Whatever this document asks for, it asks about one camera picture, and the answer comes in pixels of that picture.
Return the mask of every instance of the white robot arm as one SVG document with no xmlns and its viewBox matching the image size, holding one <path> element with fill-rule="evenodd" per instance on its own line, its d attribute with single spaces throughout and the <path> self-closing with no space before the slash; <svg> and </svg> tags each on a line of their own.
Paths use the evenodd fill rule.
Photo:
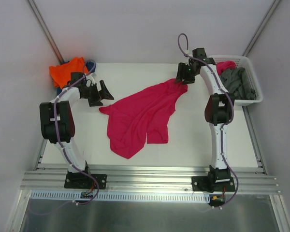
<svg viewBox="0 0 290 232">
<path fill-rule="evenodd" d="M 218 76 L 216 66 L 213 64 L 209 64 L 209 66 L 212 68 L 212 70 L 215 72 L 216 76 Z M 220 85 L 220 88 L 218 87 L 218 84 L 216 80 L 214 79 L 214 76 L 212 72 L 208 69 L 206 66 L 202 66 L 200 69 L 200 76 L 204 80 L 208 92 L 210 95 L 218 94 L 218 95 L 224 95 L 225 93 L 228 93 L 227 89 L 223 86 L 220 78 L 218 78 L 218 82 Z M 218 169 L 226 169 L 227 166 L 221 156 L 223 147 L 223 153 L 224 157 L 227 160 L 227 125 L 223 127 L 223 132 L 221 132 L 221 127 L 223 123 L 218 123 L 217 125 L 214 125 L 213 123 L 209 124 L 209 127 L 211 129 L 212 133 L 212 161 L 211 166 L 213 168 Z"/>
<path fill-rule="evenodd" d="M 182 49 L 181 51 L 188 61 L 178 64 L 175 82 L 192 84 L 195 76 L 200 74 L 210 93 L 205 108 L 205 120 L 209 122 L 212 134 L 212 160 L 206 177 L 192 177 L 193 190 L 224 191 L 227 186 L 226 191 L 235 191 L 231 170 L 227 163 L 227 125 L 233 117 L 234 96 L 223 86 L 215 62 L 206 56 L 204 48 L 193 50 L 193 56 Z"/>
<path fill-rule="evenodd" d="M 68 173 L 65 181 L 65 188 L 87 189 L 90 188 L 91 175 L 84 157 L 79 153 L 74 141 L 75 125 L 71 107 L 80 99 L 88 99 L 89 106 L 103 105 L 101 100 L 113 100 L 114 97 L 106 88 L 103 80 L 100 81 L 101 90 L 98 91 L 97 84 L 91 81 L 87 86 L 87 79 L 81 72 L 71 73 L 71 81 L 51 102 L 40 104 L 41 131 L 44 139 L 49 140 L 61 152 L 68 165 Z M 100 175 L 104 182 L 100 189 L 105 187 L 106 175 Z"/>
</svg>

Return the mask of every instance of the orange shirt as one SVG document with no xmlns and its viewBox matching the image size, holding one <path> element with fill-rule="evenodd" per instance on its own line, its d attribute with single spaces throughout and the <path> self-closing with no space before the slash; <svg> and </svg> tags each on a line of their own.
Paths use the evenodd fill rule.
<svg viewBox="0 0 290 232">
<path fill-rule="evenodd" d="M 54 80 L 54 86 L 56 88 L 63 87 L 67 84 L 68 81 L 71 81 L 71 73 L 81 72 L 83 73 L 85 61 L 83 57 L 75 57 L 66 64 L 50 66 L 49 73 Z M 85 73 L 88 73 L 88 69 L 85 66 Z"/>
</svg>

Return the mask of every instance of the plastic basket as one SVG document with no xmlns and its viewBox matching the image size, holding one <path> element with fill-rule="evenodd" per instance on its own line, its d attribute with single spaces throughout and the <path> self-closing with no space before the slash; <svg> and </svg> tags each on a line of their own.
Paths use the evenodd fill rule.
<svg viewBox="0 0 290 232">
<path fill-rule="evenodd" d="M 261 102 L 263 100 L 263 95 L 261 92 L 260 84 L 257 79 L 257 75 L 252 67 L 250 60 L 247 57 L 242 56 L 227 56 L 227 55 L 214 55 L 210 56 L 214 59 L 215 63 L 224 62 L 224 61 L 234 61 L 236 63 L 236 67 L 245 68 L 247 73 L 248 82 L 251 88 L 256 91 L 256 99 L 255 100 L 235 100 L 235 105 L 246 106 L 252 103 Z"/>
</svg>

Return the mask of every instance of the pink cloth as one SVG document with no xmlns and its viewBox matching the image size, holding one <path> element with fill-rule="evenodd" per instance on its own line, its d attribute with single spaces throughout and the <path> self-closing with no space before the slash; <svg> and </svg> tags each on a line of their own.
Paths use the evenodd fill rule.
<svg viewBox="0 0 290 232">
<path fill-rule="evenodd" d="M 165 144 L 169 141 L 168 121 L 175 112 L 177 99 L 188 90 L 187 85 L 168 80 L 141 92 L 101 107 L 109 115 L 107 136 L 111 150 L 131 158 L 145 144 Z"/>
<path fill-rule="evenodd" d="M 217 68 L 217 73 L 220 76 L 220 74 L 222 74 L 227 69 L 235 69 L 236 64 L 233 61 L 229 60 L 229 61 L 220 62 L 216 64 L 216 68 Z"/>
</svg>

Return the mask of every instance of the metal floor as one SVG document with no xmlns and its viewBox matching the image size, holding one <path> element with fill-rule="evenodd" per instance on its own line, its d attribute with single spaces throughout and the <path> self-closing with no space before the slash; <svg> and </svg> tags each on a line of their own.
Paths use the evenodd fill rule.
<svg viewBox="0 0 290 232">
<path fill-rule="evenodd" d="M 49 212 L 64 201 L 31 200 Z M 47 216 L 27 214 L 22 232 L 278 232 L 269 196 L 237 195 L 222 210 L 205 203 L 99 202 L 67 204 Z"/>
</svg>

